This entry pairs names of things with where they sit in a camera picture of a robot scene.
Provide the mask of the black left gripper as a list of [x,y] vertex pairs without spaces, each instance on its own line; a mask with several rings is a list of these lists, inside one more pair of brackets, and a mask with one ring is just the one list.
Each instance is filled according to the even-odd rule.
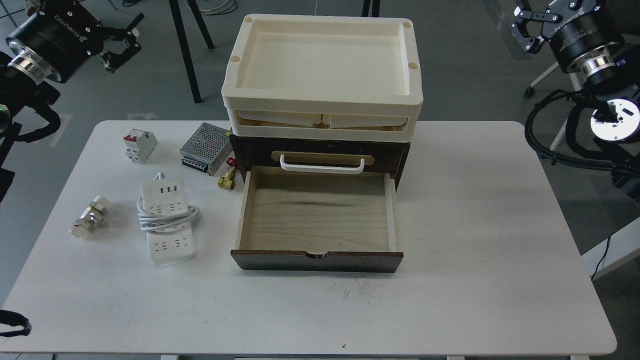
[[[6,42],[14,54],[22,50],[37,54],[50,65],[48,79],[64,84],[89,57],[103,50],[105,39],[136,41],[137,25],[144,17],[138,13],[124,28],[107,27],[77,0],[42,0],[37,12],[11,32]],[[99,57],[103,68],[114,73],[140,50],[139,43],[129,44],[120,54],[106,51]]]

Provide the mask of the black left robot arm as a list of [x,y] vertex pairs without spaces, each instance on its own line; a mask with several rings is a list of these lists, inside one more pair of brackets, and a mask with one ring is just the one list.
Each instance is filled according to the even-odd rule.
[[4,163],[17,142],[36,142],[62,125],[52,109],[65,84],[91,57],[114,73],[140,50],[138,14],[124,28],[109,27],[78,0],[41,0],[25,23],[6,37],[11,54],[1,53],[1,154]]

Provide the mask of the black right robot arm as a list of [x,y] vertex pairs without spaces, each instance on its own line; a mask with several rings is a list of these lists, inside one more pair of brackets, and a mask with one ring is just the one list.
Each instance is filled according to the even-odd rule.
[[[582,89],[557,89],[534,105],[526,142],[552,164],[610,173],[612,184],[638,201],[639,155],[623,145],[639,141],[639,48],[614,57],[625,41],[603,0],[553,0],[544,11],[527,0],[516,4],[510,32],[522,50],[535,54],[548,43],[563,73],[583,76]],[[538,112],[560,99],[574,103],[564,127],[574,156],[543,145],[533,131]]]

